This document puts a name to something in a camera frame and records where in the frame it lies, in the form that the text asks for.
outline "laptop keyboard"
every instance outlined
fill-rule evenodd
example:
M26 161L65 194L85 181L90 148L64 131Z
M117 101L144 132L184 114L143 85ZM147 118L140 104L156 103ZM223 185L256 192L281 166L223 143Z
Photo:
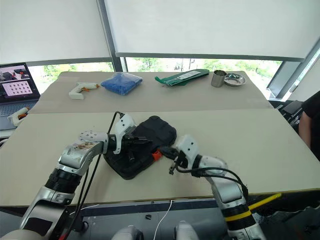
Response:
M35 105L35 102L26 102L26 103L18 103L18 104L9 104L0 106L0 117L10 116L16 111L29 107L30 109Z

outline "beige table surface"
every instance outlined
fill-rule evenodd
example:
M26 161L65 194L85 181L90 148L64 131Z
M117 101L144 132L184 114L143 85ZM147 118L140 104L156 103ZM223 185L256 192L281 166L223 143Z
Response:
M320 188L319 161L275 109L130 114L137 124L158 115L176 127L179 137L191 134L198 142L200 154L224 159L247 184L250 193ZM0 206L29 205L46 183L63 149L83 130L107 131L112 116L29 114L0 150ZM211 187L203 178L178 172L169 175L171 164L171 160L162 158L134 179L124 180L101 159L86 202L212 196Z
M100 84L114 72L62 72L59 78L41 95L30 113L110 113L201 111L224 109L273 108L244 71L236 71L246 79L241 87L210 85L212 72L185 86L169 87L155 80L177 72L133 72L143 78L142 83L127 96L104 87L84 93L84 100L70 99L68 93L76 82Z

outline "metal cup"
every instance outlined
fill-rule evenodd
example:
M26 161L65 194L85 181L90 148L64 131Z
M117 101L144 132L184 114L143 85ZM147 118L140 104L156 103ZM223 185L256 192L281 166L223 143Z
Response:
M211 86L216 88L220 88L225 83L225 77L227 73L222 70L215 70L213 72L213 77L211 80Z

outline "blue plastic bag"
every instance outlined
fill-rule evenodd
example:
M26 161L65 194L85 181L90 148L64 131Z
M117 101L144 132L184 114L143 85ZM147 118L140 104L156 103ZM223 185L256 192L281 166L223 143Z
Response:
M119 95L127 95L142 82L142 78L125 72L117 72L100 85Z

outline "small metal dish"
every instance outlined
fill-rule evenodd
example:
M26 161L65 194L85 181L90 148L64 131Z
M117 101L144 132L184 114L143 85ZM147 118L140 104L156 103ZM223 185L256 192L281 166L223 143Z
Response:
M226 85L231 86L231 87L239 87L239 86L246 84L246 79L239 74L228 73L225 76L224 83Z

